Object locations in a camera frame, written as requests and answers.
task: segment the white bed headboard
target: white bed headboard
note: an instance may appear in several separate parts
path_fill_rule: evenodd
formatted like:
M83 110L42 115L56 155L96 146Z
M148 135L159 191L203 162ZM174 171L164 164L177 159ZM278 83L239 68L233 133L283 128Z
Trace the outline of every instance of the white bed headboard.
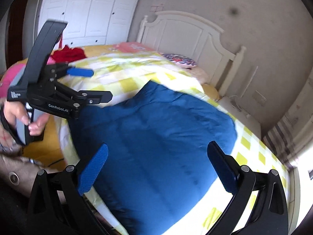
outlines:
M140 25L137 42L162 53L175 53L194 59L209 75L208 83L226 94L239 66L246 47L235 55L221 45L223 33L211 21L182 11L160 11L154 22L145 16Z

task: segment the electrical outlet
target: electrical outlet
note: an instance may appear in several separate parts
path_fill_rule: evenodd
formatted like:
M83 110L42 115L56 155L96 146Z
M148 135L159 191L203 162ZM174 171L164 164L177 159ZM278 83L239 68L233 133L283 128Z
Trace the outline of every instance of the electrical outlet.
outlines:
M267 102L267 99L256 90L252 94L252 98L255 99L262 107L264 107Z

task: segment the yellow checkered bedsheet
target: yellow checkered bedsheet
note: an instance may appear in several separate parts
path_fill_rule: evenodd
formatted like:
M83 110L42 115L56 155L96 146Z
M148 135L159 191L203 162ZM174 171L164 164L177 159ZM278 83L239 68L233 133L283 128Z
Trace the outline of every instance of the yellow checkered bedsheet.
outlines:
M113 94L112 101L108 104L101 104L100 106L102 107L114 105L133 97L149 80L153 80L172 90L196 96L222 112L229 114L218 103L215 103L203 93L201 85L195 78L192 78L188 73L155 52L140 54L112 53L80 60L71 65L93 69L94 76L92 78L66 76L60 82L77 91L111 91ZM276 169L281 176L286 198L288 199L289 176L285 167L247 127L231 114L229 115L235 122L238 134L231 155L240 165L248 165L253 171L268 173L270 169ZM68 164L76 164L79 158L71 141L66 120L56 118L56 126L66 162ZM256 200L256 195L257 192L252 193L249 204L236 229L245 225ZM104 205L104 202L94 189L88 192L86 196L95 207ZM164 235L206 234L224 211L231 197L232 195L224 190L220 180L217 179L203 199L184 218L166 231ZM114 225L114 227L121 234L127 234L126 230L119 223Z

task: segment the round button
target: round button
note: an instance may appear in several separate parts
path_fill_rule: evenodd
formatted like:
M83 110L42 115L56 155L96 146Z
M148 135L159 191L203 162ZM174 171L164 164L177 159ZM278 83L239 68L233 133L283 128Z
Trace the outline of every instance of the round button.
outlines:
M19 185L19 178L18 175L16 175L15 172L9 173L9 180L13 185Z

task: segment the red garment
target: red garment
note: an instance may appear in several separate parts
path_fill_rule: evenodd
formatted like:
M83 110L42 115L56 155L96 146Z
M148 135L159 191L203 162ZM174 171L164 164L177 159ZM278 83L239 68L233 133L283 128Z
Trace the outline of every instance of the red garment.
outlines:
M68 45L62 50L56 50L51 57L55 62L74 62L86 58L81 48L69 48Z

